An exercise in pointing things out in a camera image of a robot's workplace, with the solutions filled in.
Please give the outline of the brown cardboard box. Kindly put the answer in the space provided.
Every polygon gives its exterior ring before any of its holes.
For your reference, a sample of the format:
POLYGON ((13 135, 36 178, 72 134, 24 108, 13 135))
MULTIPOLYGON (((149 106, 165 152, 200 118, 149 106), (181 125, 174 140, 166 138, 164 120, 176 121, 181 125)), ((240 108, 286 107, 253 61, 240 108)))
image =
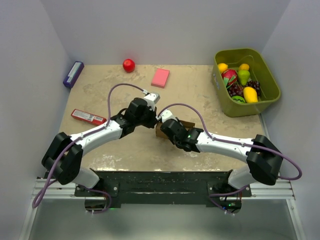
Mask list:
POLYGON ((174 136, 178 138, 184 137, 188 130, 195 126, 194 122, 170 119, 165 123, 158 123, 156 125, 155 135, 160 138, 172 140, 174 136))

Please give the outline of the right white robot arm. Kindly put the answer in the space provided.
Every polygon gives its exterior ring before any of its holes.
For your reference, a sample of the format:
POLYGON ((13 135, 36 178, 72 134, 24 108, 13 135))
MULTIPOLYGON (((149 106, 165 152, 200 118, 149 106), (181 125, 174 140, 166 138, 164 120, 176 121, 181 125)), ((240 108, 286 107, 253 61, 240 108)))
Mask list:
POLYGON ((268 186, 276 184, 283 158, 267 150, 245 146, 261 140, 263 147, 271 147, 276 151, 276 147, 263 135, 258 134, 255 139, 241 138, 239 145, 229 143, 236 140, 233 137, 223 136, 221 142, 218 141, 219 135, 207 134, 196 127, 187 129, 177 118, 163 120, 160 130, 172 144, 186 152, 214 153, 246 163, 244 167, 234 169, 228 174, 227 181, 222 185, 227 196, 233 197, 242 187, 255 182, 268 186))

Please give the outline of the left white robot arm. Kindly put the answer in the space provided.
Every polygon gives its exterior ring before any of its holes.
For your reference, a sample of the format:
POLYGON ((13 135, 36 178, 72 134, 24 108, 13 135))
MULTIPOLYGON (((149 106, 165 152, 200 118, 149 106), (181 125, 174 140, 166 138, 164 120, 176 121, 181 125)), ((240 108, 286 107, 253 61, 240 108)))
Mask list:
POLYGON ((143 98, 136 97, 128 108, 112 116, 108 123, 77 134, 57 134, 41 164, 61 185, 82 185, 92 196, 99 196, 104 184, 93 170, 81 167, 82 157, 108 142, 133 133, 138 126, 153 129, 157 123, 156 103, 159 99, 156 93, 149 93, 143 98))

